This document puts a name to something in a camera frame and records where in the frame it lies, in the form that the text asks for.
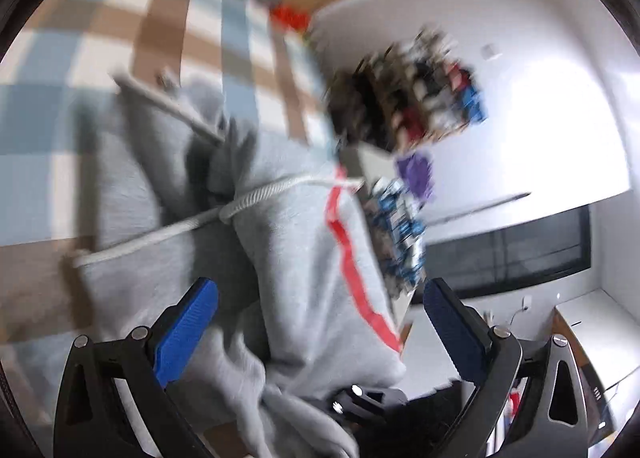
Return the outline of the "grey hoodie with red print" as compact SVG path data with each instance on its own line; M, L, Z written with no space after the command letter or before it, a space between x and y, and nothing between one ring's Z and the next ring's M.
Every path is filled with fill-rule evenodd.
M352 181L323 150L233 118L206 80L127 73L98 130L96 247L73 259L94 326L123 334L216 283L218 311L168 388L195 431L255 457L355 457L320 405L405 371Z

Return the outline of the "blue white plaid cloth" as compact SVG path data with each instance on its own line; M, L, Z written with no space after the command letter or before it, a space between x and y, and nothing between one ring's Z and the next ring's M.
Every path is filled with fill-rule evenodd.
M378 178L364 204L378 266L393 300L426 282L420 212L420 203L399 179Z

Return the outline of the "purple cloth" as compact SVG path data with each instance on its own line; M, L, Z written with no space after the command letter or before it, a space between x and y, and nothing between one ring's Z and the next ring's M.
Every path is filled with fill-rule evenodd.
M430 158L420 151L396 159L397 172L410 193L424 203L433 193L433 167Z

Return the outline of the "white bedside cabinet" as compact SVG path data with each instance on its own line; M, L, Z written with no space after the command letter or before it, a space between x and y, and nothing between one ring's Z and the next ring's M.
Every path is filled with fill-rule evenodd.
M361 178L363 188L370 191L379 179L391 181L398 177L395 159L390 153L369 144L343 147L338 154L350 178Z

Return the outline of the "wooden shoe rack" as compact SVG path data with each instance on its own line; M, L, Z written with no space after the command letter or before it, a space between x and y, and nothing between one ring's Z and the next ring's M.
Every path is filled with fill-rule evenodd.
M487 118L473 70L454 57L439 28L363 57L337 71L328 106L334 131L347 144L407 152L462 133Z

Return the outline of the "checkered blue brown bedsheet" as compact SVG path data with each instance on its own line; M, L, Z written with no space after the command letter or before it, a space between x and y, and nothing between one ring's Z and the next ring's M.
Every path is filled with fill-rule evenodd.
M60 272L93 234L93 126L119 68L217 86L229 111L329 147L311 49L256 0L44 0L1 62L1 358L58 380L85 308Z

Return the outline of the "orange red toy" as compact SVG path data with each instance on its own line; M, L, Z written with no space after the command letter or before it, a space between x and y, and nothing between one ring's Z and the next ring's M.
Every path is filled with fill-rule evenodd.
M274 5L270 8L269 13L272 21L277 22L278 25L281 25L288 30L293 30L299 34L305 34L309 28L311 20L310 14L290 5Z

